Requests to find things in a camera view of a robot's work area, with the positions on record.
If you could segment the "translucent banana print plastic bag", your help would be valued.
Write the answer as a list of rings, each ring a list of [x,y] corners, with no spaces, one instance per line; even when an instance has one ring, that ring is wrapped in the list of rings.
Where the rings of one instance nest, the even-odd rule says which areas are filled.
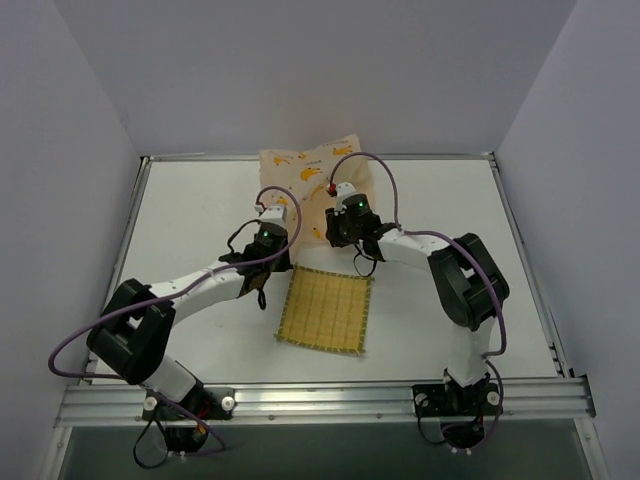
[[[360,139],[351,134],[306,151],[267,149],[259,152],[259,178],[262,188],[280,186],[298,200],[302,209],[302,229],[297,244],[327,243],[325,210],[335,205],[335,198],[326,192],[329,176],[336,163],[348,154],[361,151]],[[336,185],[350,182],[358,192],[367,195],[375,205],[374,183],[368,161],[363,156],[348,159],[334,176]],[[296,227],[296,209],[289,197],[279,191],[262,196],[265,205],[285,205],[288,211],[287,228]]]

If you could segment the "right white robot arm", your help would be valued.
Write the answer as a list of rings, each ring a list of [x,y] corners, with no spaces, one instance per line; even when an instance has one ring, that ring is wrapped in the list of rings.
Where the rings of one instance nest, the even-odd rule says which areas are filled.
[[[432,275],[442,309],[454,324],[445,375],[463,388],[485,379],[489,359],[506,352],[503,304],[510,289],[482,240],[472,233],[451,239],[384,223],[359,192],[339,194],[325,217],[331,246],[354,245],[375,262]]]

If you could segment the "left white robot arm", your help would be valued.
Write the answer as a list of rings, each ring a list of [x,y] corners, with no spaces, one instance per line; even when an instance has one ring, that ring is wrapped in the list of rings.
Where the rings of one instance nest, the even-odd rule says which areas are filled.
[[[289,253],[283,250],[287,242],[285,228],[262,222],[243,251],[222,255],[205,269],[152,285],[125,281],[104,310],[104,322],[88,334],[89,350],[131,385],[156,391],[175,403],[199,396],[200,380],[166,354],[173,327],[252,291],[264,309],[267,279],[291,268]]]

